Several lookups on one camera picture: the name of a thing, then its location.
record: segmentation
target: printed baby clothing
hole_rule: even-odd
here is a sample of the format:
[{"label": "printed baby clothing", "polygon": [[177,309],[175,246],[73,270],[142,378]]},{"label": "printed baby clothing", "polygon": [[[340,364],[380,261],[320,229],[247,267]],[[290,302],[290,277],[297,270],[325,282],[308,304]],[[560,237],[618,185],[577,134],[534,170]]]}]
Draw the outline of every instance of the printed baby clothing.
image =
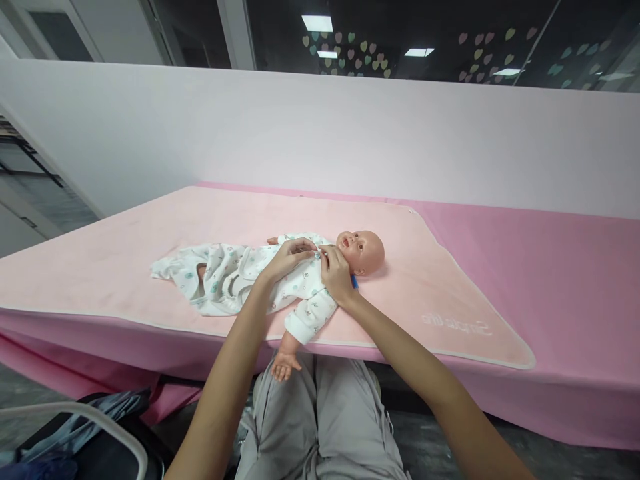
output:
[{"label": "printed baby clothing", "polygon": [[[154,262],[151,276],[171,279],[202,315],[236,315],[247,299],[256,278],[286,240],[308,238],[316,246],[330,242],[316,233],[295,233],[278,237],[278,245],[247,247],[227,243],[206,243],[182,249],[176,257]],[[205,265],[203,285],[197,268]],[[322,284],[320,252],[298,264],[271,291],[268,313],[301,301],[285,319],[285,328],[300,343],[308,343],[331,318],[336,303]]]}]

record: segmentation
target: ceiling light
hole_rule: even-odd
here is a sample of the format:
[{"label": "ceiling light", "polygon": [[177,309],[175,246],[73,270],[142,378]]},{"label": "ceiling light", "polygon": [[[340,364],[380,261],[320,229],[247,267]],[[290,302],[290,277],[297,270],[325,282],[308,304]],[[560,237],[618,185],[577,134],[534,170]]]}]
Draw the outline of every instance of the ceiling light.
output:
[{"label": "ceiling light", "polygon": [[502,75],[504,77],[512,77],[513,75],[517,75],[521,71],[524,71],[524,70],[520,70],[520,69],[504,69],[504,70],[500,70],[499,72],[494,73],[494,75]]},{"label": "ceiling light", "polygon": [[409,49],[405,53],[405,57],[426,57],[435,49]]},{"label": "ceiling light", "polygon": [[611,81],[632,77],[632,73],[613,72],[608,75],[602,75],[598,80]]},{"label": "ceiling light", "polygon": [[333,31],[331,17],[325,17],[322,15],[303,15],[302,21],[305,22],[305,26],[309,31]]},{"label": "ceiling light", "polygon": [[322,50],[318,50],[318,57],[320,58],[338,58],[338,54],[336,52],[325,52]]}]

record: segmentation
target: doll hand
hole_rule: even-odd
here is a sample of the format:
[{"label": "doll hand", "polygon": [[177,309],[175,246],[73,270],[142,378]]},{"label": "doll hand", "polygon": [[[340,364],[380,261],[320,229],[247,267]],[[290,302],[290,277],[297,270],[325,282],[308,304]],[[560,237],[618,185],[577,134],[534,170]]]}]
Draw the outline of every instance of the doll hand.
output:
[{"label": "doll hand", "polygon": [[271,374],[274,380],[282,382],[282,380],[289,380],[291,376],[291,368],[296,370],[302,370],[302,367],[295,358],[295,353],[283,353],[278,351],[273,359],[273,365],[271,366]]}]

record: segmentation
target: finger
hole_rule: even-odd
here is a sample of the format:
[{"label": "finger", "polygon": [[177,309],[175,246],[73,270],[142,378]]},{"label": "finger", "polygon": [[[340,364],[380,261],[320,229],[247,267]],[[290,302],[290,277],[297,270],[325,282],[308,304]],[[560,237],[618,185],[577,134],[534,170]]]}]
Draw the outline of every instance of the finger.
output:
[{"label": "finger", "polygon": [[318,250],[318,247],[315,246],[315,243],[306,238],[295,239],[293,240],[293,244],[297,248],[306,247],[306,249],[309,249],[309,250]]}]

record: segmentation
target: pink tablecloth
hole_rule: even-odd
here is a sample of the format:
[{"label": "pink tablecloth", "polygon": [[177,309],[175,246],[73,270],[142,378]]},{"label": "pink tablecloth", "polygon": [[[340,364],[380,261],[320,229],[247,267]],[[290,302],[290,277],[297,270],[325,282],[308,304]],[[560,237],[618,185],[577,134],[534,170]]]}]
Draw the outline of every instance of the pink tablecloth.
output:
[{"label": "pink tablecloth", "polygon": [[[483,410],[568,443],[640,449],[640,222],[200,186],[412,207],[536,356],[536,367],[528,371],[441,357]],[[5,342],[0,361],[72,396],[153,384],[158,372],[204,379],[223,340],[113,318],[78,322],[77,316],[7,310],[0,311],[0,333]],[[257,369],[276,346],[265,345]],[[309,350],[383,361],[370,348],[310,345]],[[193,391],[164,392],[160,398],[170,401],[159,404],[150,421],[193,396]]]}]

